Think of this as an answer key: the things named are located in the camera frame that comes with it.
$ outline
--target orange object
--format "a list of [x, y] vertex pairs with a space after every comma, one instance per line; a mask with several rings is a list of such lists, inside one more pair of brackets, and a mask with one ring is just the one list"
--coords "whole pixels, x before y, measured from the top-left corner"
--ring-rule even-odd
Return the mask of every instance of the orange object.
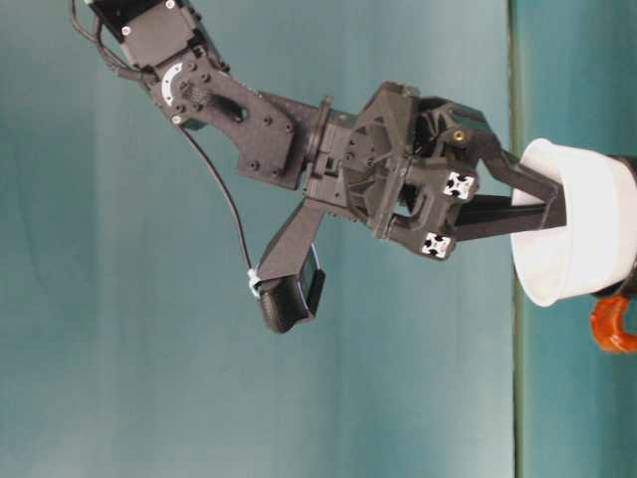
[[637, 336], [624, 331], [624, 314], [630, 299], [613, 296], [597, 301], [590, 315], [590, 326], [597, 344], [611, 354], [637, 352]]

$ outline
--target teal wall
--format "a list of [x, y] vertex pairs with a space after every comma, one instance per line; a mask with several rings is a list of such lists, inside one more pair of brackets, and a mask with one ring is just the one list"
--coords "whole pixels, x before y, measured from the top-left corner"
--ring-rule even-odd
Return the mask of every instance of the teal wall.
[[[506, 2], [369, 3], [349, 4], [347, 105], [397, 79], [483, 110], [506, 143]], [[343, 302], [345, 476], [513, 476], [507, 239], [461, 244], [433, 263], [361, 228], [343, 234], [343, 287], [364, 291]]]
[[[327, 221], [320, 318], [275, 337], [197, 158], [63, 2], [5, 3], [0, 476], [512, 476], [506, 240], [439, 265]], [[483, 109], [506, 139], [506, 5], [476, 3], [197, 7], [250, 86], [358, 111], [404, 81]], [[257, 256], [298, 198], [198, 137]]]
[[[634, 154], [637, 4], [514, 3], [520, 145], [543, 136]], [[637, 361], [597, 349], [593, 303], [572, 299], [547, 310], [520, 303], [522, 477], [635, 476]]]

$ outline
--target orange handle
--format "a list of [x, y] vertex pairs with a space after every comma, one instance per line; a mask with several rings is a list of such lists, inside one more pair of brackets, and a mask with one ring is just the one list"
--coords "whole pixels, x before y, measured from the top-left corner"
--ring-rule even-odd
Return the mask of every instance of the orange handle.
[[637, 336], [624, 331], [624, 314], [630, 300], [624, 296], [613, 296], [597, 301], [590, 315], [593, 337], [600, 348], [611, 354], [637, 352]]

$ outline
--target black cable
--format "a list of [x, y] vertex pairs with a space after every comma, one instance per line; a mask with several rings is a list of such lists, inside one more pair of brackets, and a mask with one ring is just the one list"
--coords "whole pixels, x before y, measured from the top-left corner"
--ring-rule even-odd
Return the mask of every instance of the black cable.
[[[69, 0], [69, 16], [71, 17], [71, 24], [73, 28], [82, 35], [85, 39], [90, 41], [93, 44], [97, 43], [96, 37], [94, 37], [91, 33], [89, 33], [78, 20], [78, 11], [76, 8], [76, 0]], [[104, 47], [104, 51], [109, 56], [109, 58], [119, 63], [121, 66], [125, 66], [125, 62], [110, 48]]]
[[[142, 84], [144, 80], [154, 80], [154, 75], [144, 73], [139, 70], [134, 70], [129, 67], [124, 60], [122, 60], [116, 53], [106, 47], [102, 41], [102, 29], [104, 23], [100, 17], [96, 15], [95, 23], [94, 23], [94, 32], [93, 34], [89, 33], [85, 28], [82, 27], [82, 24], [78, 20], [78, 12], [76, 8], [76, 0], [69, 0], [69, 14], [71, 17], [71, 24], [73, 28], [80, 33], [85, 39], [93, 43], [100, 52], [103, 60], [106, 65], [120, 78], [125, 78], [127, 80], [133, 80]], [[246, 236], [243, 230], [243, 224], [241, 222], [241, 217], [239, 216], [239, 210], [237, 209], [237, 205], [235, 204], [234, 199], [232, 198], [232, 194], [230, 194], [230, 190], [226, 183], [224, 182], [221, 174], [215, 167], [214, 163], [205, 153], [205, 151], [201, 148], [201, 146], [195, 141], [195, 139], [188, 133], [183, 127], [177, 126], [177, 130], [184, 135], [188, 143], [192, 146], [192, 148], [197, 152], [197, 154], [203, 159], [210, 174], [214, 178], [215, 182], [221, 189], [221, 192], [226, 199], [226, 203], [228, 204], [228, 208], [230, 209], [230, 213], [232, 214], [232, 219], [235, 223], [235, 228], [237, 230], [237, 234], [239, 235], [239, 245], [241, 247], [241, 252], [243, 254], [244, 261], [248, 270], [252, 270], [252, 259], [250, 258], [250, 252], [248, 250], [248, 245], [246, 243]]]
[[100, 56], [102, 57], [108, 68], [118, 77], [139, 83], [143, 81], [152, 82], [155, 80], [155, 75], [144, 73], [131, 68], [122, 58], [120, 58], [113, 50], [111, 50], [103, 43], [102, 29], [104, 24], [100, 17], [96, 16], [94, 23], [94, 32], [91, 34], [82, 26], [80, 20], [78, 19], [76, 0], [69, 0], [69, 16], [71, 18], [71, 24], [73, 25], [73, 28], [86, 40], [96, 45], [96, 47], [98, 48], [98, 52], [100, 52]]
[[250, 251], [248, 250], [248, 245], [246, 243], [246, 235], [243, 230], [243, 224], [241, 222], [241, 217], [239, 216], [239, 210], [237, 209], [237, 205], [235, 204], [235, 201], [232, 198], [230, 191], [228, 190], [228, 186], [226, 186], [226, 183], [221, 177], [221, 174], [219, 174], [219, 171], [213, 164], [210, 157], [208, 157], [208, 155], [197, 143], [197, 141], [195, 141], [195, 139], [190, 135], [190, 133], [181, 126], [177, 126], [176, 128], [179, 132], [181, 132], [181, 134], [184, 135], [188, 143], [197, 152], [197, 154], [201, 157], [201, 159], [203, 159], [203, 161], [206, 163], [206, 166], [208, 167], [210, 174], [212, 175], [215, 182], [219, 186], [219, 189], [221, 189], [221, 192], [223, 193], [226, 199], [226, 203], [228, 204], [228, 208], [230, 209], [230, 213], [232, 214], [232, 219], [234, 220], [234, 223], [235, 223], [235, 229], [237, 230], [237, 234], [239, 235], [239, 246], [241, 247], [243, 259], [246, 263], [246, 266], [248, 267], [248, 270], [249, 271], [252, 270], [252, 259], [250, 259]]
[[102, 41], [102, 28], [104, 26], [104, 22], [98, 16], [96, 16], [96, 21], [93, 28], [93, 36], [96, 39], [95, 44], [98, 47], [98, 51], [102, 56], [105, 63], [108, 65], [110, 70], [118, 77], [123, 78], [125, 80], [131, 80], [134, 82], [152, 82], [156, 79], [155, 75], [142, 72], [140, 70], [134, 70], [129, 67], [120, 57], [118, 57], [115, 53], [111, 52]]
[[69, 16], [71, 17], [71, 24], [76, 31], [82, 35], [84, 38], [89, 40], [92, 43], [96, 42], [96, 39], [93, 35], [91, 35], [84, 27], [80, 24], [80, 20], [78, 20], [78, 11], [76, 8], [76, 0], [69, 0]]

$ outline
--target backdrop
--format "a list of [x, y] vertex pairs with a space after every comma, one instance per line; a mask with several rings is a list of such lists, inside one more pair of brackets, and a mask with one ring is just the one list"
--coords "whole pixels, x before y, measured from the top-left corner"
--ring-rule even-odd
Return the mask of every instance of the backdrop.
[[[479, 3], [196, 6], [254, 88], [359, 111], [393, 79], [484, 110], [506, 141], [506, 4]], [[326, 221], [320, 318], [275, 337], [188, 146], [65, 2], [0, 4], [0, 476], [513, 475], [506, 240], [435, 264]], [[299, 197], [197, 137], [257, 256]]]
[[[547, 137], [634, 154], [637, 4], [514, 4], [519, 146]], [[635, 476], [635, 358], [608, 356], [594, 344], [590, 297], [546, 310], [519, 305], [519, 476]], [[637, 315], [628, 319], [635, 330]]]

